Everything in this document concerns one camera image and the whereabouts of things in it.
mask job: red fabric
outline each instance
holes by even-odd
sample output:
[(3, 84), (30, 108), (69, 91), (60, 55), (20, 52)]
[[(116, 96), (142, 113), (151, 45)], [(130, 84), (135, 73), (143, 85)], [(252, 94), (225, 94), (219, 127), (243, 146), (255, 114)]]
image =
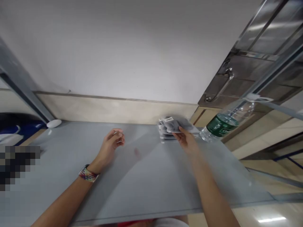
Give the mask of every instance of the red fabric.
[(139, 221), (130, 221), (130, 222), (121, 222), (121, 223), (118, 223), (118, 227), (128, 227), (128, 226), (131, 226), (135, 223), (138, 223), (138, 222), (152, 222), (154, 219), (147, 219), (147, 220), (139, 220)]

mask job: blue rail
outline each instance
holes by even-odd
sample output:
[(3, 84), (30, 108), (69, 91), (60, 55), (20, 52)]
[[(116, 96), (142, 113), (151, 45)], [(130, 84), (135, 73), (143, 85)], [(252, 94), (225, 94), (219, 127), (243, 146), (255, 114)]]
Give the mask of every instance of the blue rail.
[(293, 162), (294, 164), (296, 164), (298, 167), (300, 167), (301, 169), (303, 169), (303, 166), (302, 166), (302, 165), (300, 165), (300, 164), (297, 163), (295, 160), (293, 160), (292, 158), (290, 158), (290, 156), (297, 155), (297, 154), (300, 154), (300, 153), (303, 153), (303, 149), (298, 150), (298, 151), (291, 152), (291, 153), (286, 154), (286, 155), (282, 155), (281, 157), (275, 158), (275, 159), (273, 159), (273, 160), (274, 160), (274, 161), (279, 161), (279, 160), (282, 160), (282, 159), (287, 158), (288, 160), (290, 160), (291, 162)]

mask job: colorful watch strap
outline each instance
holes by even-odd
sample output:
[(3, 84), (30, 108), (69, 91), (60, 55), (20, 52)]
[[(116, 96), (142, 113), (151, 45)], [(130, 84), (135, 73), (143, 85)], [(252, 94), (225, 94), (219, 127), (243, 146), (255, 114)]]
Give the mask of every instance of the colorful watch strap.
[(82, 177), (84, 180), (90, 181), (90, 182), (94, 182), (97, 177), (99, 176), (99, 174), (90, 172), (89, 170), (87, 170), (87, 167), (89, 166), (89, 164), (85, 165), (82, 170), (79, 172), (79, 176)]

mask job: hand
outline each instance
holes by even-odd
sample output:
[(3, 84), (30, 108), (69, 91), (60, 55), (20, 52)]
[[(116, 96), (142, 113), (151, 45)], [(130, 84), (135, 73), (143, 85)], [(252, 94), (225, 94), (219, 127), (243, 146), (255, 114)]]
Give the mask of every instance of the hand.
[(125, 137), (122, 129), (114, 128), (105, 137), (100, 151), (94, 161), (87, 167), (93, 173), (99, 174), (104, 167), (112, 162), (115, 150), (119, 146), (124, 146)]
[(182, 127), (179, 127), (179, 130), (182, 133), (173, 133), (173, 135), (179, 141), (185, 153), (190, 157), (199, 155), (200, 148), (198, 147), (194, 136)]

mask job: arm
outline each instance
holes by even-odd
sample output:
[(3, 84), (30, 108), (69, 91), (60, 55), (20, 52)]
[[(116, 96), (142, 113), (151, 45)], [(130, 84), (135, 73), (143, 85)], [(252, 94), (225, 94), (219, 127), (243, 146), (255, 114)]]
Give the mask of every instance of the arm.
[(240, 227), (229, 204), (221, 195), (208, 163), (203, 159), (194, 136), (180, 127), (181, 134), (173, 133), (192, 164), (199, 194), (209, 227)]
[[(125, 138), (122, 129), (113, 129), (104, 138), (97, 157), (87, 167), (90, 172), (100, 174), (114, 158), (115, 149), (123, 146)], [(32, 227), (68, 226), (93, 182), (77, 179), (51, 204), (32, 224)]]

